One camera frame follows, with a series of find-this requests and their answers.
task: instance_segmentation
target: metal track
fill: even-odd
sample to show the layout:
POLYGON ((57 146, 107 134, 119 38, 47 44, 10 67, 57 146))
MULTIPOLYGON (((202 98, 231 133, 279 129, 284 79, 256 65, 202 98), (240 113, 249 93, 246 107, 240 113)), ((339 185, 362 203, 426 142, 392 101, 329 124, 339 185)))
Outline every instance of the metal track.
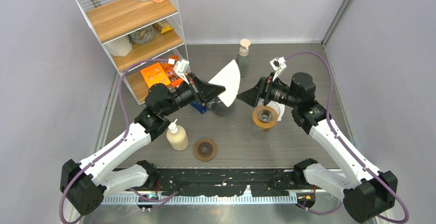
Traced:
MULTIPOLYGON (((165 196, 159 195, 159 199, 165 198, 165 196)), ((139 200, 139 196, 133 193, 121 193, 114 194, 108 198, 105 198, 102 205, 154 205, 161 202, 146 202, 139 200)), ((297 194, 290 192, 289 196, 274 196, 274 197, 252 197, 250 192, 244 193, 239 197, 184 197, 176 196, 171 198, 166 205, 209 205, 209 204, 296 204, 297 194)))

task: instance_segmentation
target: gray floor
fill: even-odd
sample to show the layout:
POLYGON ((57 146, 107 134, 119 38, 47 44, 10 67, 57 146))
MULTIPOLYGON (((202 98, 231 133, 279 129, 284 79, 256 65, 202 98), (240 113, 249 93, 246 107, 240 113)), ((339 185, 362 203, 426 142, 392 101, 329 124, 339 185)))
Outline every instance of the gray floor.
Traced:
MULTIPOLYGON (((235 58, 238 45, 188 45, 190 66, 200 79, 209 81, 222 67, 235 58)), ((324 54, 320 44, 253 44, 250 47, 250 69, 241 79, 240 91, 252 88, 262 76, 272 71, 269 61, 274 57, 287 56, 299 51, 315 51, 324 54)), ((329 76, 323 65, 312 55, 299 55, 286 62, 287 69, 281 76, 289 84, 294 73, 303 71, 312 75, 317 86, 316 99, 326 105, 329 91, 329 76)), ((144 108, 138 105, 127 88, 122 90, 124 103, 132 121, 144 108)), ((201 115, 191 106, 186 106, 171 115, 178 119, 188 133, 189 146, 184 151, 171 148, 163 134, 153 143, 139 149, 120 167, 129 167, 139 160, 148 160, 158 167, 293 167, 306 158, 314 158, 325 167, 337 167, 327 152, 299 128, 287 108, 282 121, 267 134, 259 134, 251 114, 253 108, 236 101, 236 111, 229 117, 218 117, 208 111, 201 115), (211 138, 217 144, 217 155, 209 162, 194 157, 193 147, 201 138, 211 138)), ((334 95, 331 113, 340 129, 347 133, 345 121, 334 95)), ((125 129, 121 107, 117 102, 108 131, 107 141, 116 138, 125 129)))

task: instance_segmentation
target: gray bottle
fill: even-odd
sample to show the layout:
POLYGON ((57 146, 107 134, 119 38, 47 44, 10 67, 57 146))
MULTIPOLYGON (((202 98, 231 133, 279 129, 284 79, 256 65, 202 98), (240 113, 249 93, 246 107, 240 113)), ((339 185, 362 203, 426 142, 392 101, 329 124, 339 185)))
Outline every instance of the gray bottle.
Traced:
POLYGON ((248 47, 251 42, 249 39, 241 40, 241 47, 239 48, 239 53, 236 58, 236 63, 239 66, 239 72, 241 77, 246 77, 248 75, 248 65, 250 63, 250 55, 248 54, 248 47))

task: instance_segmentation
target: white wire shelf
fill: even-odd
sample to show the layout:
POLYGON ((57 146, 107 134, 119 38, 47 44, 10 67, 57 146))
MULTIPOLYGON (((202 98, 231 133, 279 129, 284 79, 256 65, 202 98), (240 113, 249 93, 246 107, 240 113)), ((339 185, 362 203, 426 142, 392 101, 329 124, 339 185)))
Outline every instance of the white wire shelf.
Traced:
MULTIPOLYGON (((179 59, 184 59, 180 52, 174 48, 172 50, 169 50, 159 56, 161 59, 167 59, 172 55, 177 55, 179 59)), ((129 74, 125 77, 124 82, 130 92, 133 94, 133 97, 135 98, 136 102, 138 104, 142 104, 145 102, 145 98, 148 94, 149 88, 146 84, 146 81, 142 77, 141 70, 155 64, 156 62, 147 62, 142 64, 140 67, 135 68, 132 71, 129 71, 129 74)))
POLYGON ((167 16, 178 13, 178 1, 76 0, 88 25, 108 43, 167 16))
MULTIPOLYGON (((138 0, 76 0, 76 2, 119 74, 132 64, 145 59, 167 58, 174 54, 181 59, 177 47, 182 45, 186 56, 188 55, 178 0, 166 0, 161 3, 138 0), (174 30, 164 34, 156 30, 154 38, 149 43, 134 44, 133 50, 125 57, 113 57, 104 45, 162 19, 167 19, 174 30)), ((124 80, 138 104, 144 102, 148 93, 148 87, 139 70, 149 65, 150 63, 146 63, 135 67, 124 80)))

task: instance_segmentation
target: wire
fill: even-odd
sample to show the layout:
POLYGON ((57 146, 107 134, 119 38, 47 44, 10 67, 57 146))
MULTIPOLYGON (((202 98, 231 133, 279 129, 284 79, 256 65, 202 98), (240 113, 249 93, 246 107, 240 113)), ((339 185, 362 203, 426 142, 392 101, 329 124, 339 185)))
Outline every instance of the wire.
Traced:
POLYGON ((340 136, 338 136, 338 132, 333 127, 333 125, 330 121, 330 106, 331 106, 331 100, 332 100, 332 95, 333 95, 333 73, 332 73, 332 70, 330 69, 330 65, 324 59, 323 56, 321 56, 320 54, 318 54, 316 52, 312 52, 312 51, 298 52, 298 53, 292 54, 291 56, 287 57, 285 60, 292 58, 294 56, 300 55, 300 54, 311 54, 311 55, 316 56, 319 60, 321 60, 324 63, 324 66, 327 68, 327 71, 329 72, 330 92, 329 92, 329 99, 327 100, 326 119, 327 119, 327 124, 329 125, 333 134, 338 138, 339 142, 350 153, 350 155, 353 156, 353 158, 356 159, 356 161, 398 201, 399 205, 401 205, 401 207, 403 208, 403 211, 404 211, 404 219, 402 219, 402 220, 393 220, 393 219, 390 219, 390 218, 387 218, 387 217, 384 217, 381 215, 377 215, 377 217, 379 217, 385 221, 389 221, 391 223, 397 223, 397 224, 406 223, 410 217, 409 210, 407 209, 406 204, 404 204, 403 200, 401 200, 401 198, 382 179, 380 179, 380 177, 378 175, 376 175, 371 169, 366 167, 365 163, 362 160, 360 160, 360 158, 350 149, 350 147, 348 147, 348 145, 345 143, 345 141, 340 136))
MULTIPOLYGON (((135 194, 137 194, 137 195, 138 195, 141 199, 143 199, 143 200, 150 201, 150 202, 152 202, 151 200, 154 200, 154 199, 148 199, 148 198, 142 196, 139 192, 137 192, 137 191, 134 190, 133 188, 129 188, 129 190, 131 190, 132 192, 134 192, 135 194)), ((176 192, 173 192, 170 196, 161 199, 160 201, 162 201, 162 203, 159 204, 159 205, 156 206, 156 207, 153 207, 152 210, 156 210, 156 209, 160 208, 161 206, 163 206, 163 205, 164 205, 165 203, 167 203, 167 202, 168 202, 172 197, 174 197, 175 195, 177 195, 177 193, 178 193, 177 191, 176 191, 176 192)), ((124 219, 130 217, 131 215, 133 215, 133 214, 135 214, 135 213, 138 213, 138 212, 140 212, 140 210, 131 211, 130 213, 126 214, 125 216, 123 216, 122 218, 120 218, 119 220, 116 220, 116 221, 110 221, 110 222, 98 222, 98 221, 95 221, 95 222, 96 222, 96 223, 103 223, 103 224, 117 224, 117 223, 121 223, 122 220, 124 220, 124 219)), ((94 219, 96 218, 96 216, 97 216, 97 215, 94 214, 94 215, 91 217, 91 220, 89 221, 89 223, 93 224, 93 223, 94 223, 94 219)))
MULTIPOLYGON (((300 203, 297 203, 298 207, 302 208, 302 209, 306 209, 306 207, 304 206, 306 200, 303 202, 303 205, 300 203)), ((312 209, 307 209, 307 211, 316 214, 316 215, 330 215, 335 213, 336 211, 338 211, 341 207, 342 207, 343 203, 341 202, 338 207, 336 207, 334 210, 328 211, 328 212, 320 212, 320 211, 316 211, 316 210, 312 210, 312 209)))
POLYGON ((148 201, 148 202, 168 202, 172 197, 174 197, 175 195, 177 195, 178 191, 173 192, 173 194, 171 194, 170 196, 166 197, 166 198, 162 198, 162 199, 149 199, 146 198, 144 196, 142 196, 142 194, 140 194, 139 192, 137 192, 135 189, 133 188, 129 188, 129 190, 131 190, 132 192, 134 192, 136 195, 139 196, 139 198, 141 198, 142 200, 148 201))
POLYGON ((80 170, 72 179, 71 181, 68 183, 67 187, 65 188, 64 192, 62 193, 62 197, 61 197, 61 203, 59 204, 59 217, 61 219, 61 222, 63 224, 76 224, 80 221, 80 219, 82 218, 82 216, 80 216, 79 218, 77 218, 74 221, 67 221, 65 219, 64 216, 64 203, 65 203, 65 199, 66 196, 68 194, 68 191, 71 189, 71 186, 76 182, 76 180, 86 171, 88 170, 88 168, 90 168, 91 166, 93 166, 97 161, 99 161, 101 158, 103 158, 105 155, 107 155, 108 153, 110 153, 111 151, 113 151, 116 147, 118 147, 123 141, 124 139, 127 137, 127 135, 129 134, 129 128, 130 128, 130 123, 129 123, 129 117, 127 115, 127 111, 125 110, 125 106, 124 106, 124 101, 122 98, 122 82, 125 79, 125 77, 127 76, 127 73, 134 67, 137 67, 145 62, 162 62, 162 61, 168 61, 168 59, 148 59, 148 60, 143 60, 140 61, 138 63, 135 63, 133 65, 131 65, 129 68, 127 68, 126 71, 124 71, 123 75, 121 76, 119 83, 118 83, 118 97, 120 100, 120 104, 121 104, 121 109, 123 111, 124 114, 124 119, 125 119, 125 132, 124 135, 122 136, 122 138, 120 139, 120 141, 118 141, 116 144, 114 144, 112 147, 110 147, 107 151, 103 152, 101 155, 99 155, 98 157, 96 157, 92 162, 90 162, 88 165, 86 165, 82 170, 80 170))
POLYGON ((309 195, 306 195, 304 197, 298 197, 298 199, 302 199, 302 198, 305 198, 305 199, 316 198, 316 186, 312 185, 312 193, 310 193, 309 195))
POLYGON ((156 195, 157 195, 157 192, 160 190, 160 179, 158 179, 157 180, 157 186, 156 186, 156 191, 155 191, 155 193, 156 193, 156 195))

